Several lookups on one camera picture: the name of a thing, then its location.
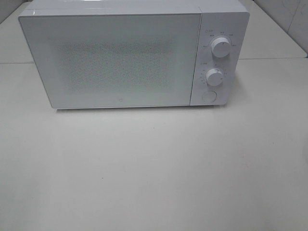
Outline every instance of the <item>white countertop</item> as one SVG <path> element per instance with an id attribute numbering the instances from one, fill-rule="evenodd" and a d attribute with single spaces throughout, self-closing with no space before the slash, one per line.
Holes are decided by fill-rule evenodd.
<path id="1" fill-rule="evenodd" d="M 31 62 L 13 35 L 0 63 Z M 308 59 L 254 55 L 215 107 L 56 111 L 0 64 L 0 230 L 307 231 Z"/>

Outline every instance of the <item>white wall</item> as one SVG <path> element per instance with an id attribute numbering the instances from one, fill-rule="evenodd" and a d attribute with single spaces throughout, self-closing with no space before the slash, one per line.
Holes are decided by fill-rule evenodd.
<path id="1" fill-rule="evenodd" d="M 301 0 L 288 33 L 308 52 L 308 0 Z"/>
<path id="2" fill-rule="evenodd" d="M 252 0 L 240 0 L 240 2 L 247 8 L 247 10 L 250 10 L 250 6 L 252 5 Z"/>
<path id="3" fill-rule="evenodd" d="M 308 52 L 308 0 L 255 0 Z"/>
<path id="4" fill-rule="evenodd" d="M 0 0 L 0 23 L 26 0 Z"/>

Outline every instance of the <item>control panel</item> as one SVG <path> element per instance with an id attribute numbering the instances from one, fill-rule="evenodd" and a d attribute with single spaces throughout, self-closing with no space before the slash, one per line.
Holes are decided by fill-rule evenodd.
<path id="1" fill-rule="evenodd" d="M 248 19 L 248 12 L 202 14 L 190 105 L 226 104 Z"/>

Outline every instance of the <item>white knob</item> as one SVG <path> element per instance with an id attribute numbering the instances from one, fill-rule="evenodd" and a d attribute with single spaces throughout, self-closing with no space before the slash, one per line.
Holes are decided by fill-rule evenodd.
<path id="1" fill-rule="evenodd" d="M 223 58 L 230 53 L 231 42 L 226 37 L 218 37 L 212 41 L 211 47 L 213 55 Z"/>
<path id="2" fill-rule="evenodd" d="M 206 73 L 205 77 L 206 77 L 207 84 L 213 87 L 221 84 L 224 79 L 224 75 L 222 71 L 217 68 L 209 70 Z"/>

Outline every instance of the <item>round button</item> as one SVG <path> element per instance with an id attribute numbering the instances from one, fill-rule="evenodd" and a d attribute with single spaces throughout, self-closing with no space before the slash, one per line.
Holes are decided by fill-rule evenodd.
<path id="1" fill-rule="evenodd" d="M 207 84 L 213 87 L 221 84 L 224 79 L 224 75 L 222 71 L 217 68 L 209 70 L 206 73 L 205 77 L 206 77 Z"/>
<path id="2" fill-rule="evenodd" d="M 216 92 L 214 91 L 207 91 L 206 93 L 203 94 L 202 96 L 202 100 L 205 102 L 205 103 L 213 103 L 217 98 L 217 94 Z"/>
<path id="3" fill-rule="evenodd" d="M 213 55 L 223 58 L 230 53 L 231 42 L 226 37 L 218 37 L 212 41 L 211 48 Z"/>

